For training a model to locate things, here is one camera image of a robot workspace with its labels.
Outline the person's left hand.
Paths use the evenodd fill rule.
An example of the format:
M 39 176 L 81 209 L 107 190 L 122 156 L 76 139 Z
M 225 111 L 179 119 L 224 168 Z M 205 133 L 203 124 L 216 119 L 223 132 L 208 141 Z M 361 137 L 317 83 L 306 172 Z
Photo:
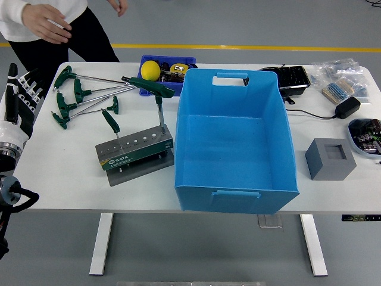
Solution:
M 127 0 L 108 0 L 107 2 L 116 11 L 118 17 L 123 16 L 128 9 Z

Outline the person's right hand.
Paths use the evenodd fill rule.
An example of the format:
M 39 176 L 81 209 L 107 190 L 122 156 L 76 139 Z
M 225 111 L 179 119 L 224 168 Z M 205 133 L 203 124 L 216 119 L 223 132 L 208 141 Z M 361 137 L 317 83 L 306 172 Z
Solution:
M 56 8 L 47 4 L 27 4 L 23 8 L 23 24 L 36 36 L 53 43 L 67 43 L 71 38 L 71 26 L 65 16 Z

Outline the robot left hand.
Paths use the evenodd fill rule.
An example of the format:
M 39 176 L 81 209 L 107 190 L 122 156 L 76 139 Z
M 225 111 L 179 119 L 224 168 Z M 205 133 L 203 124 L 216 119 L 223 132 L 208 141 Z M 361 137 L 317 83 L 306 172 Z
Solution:
M 19 76 L 10 64 L 7 85 L 1 102 L 1 144 L 16 144 L 30 139 L 36 116 L 47 96 L 39 68 Z

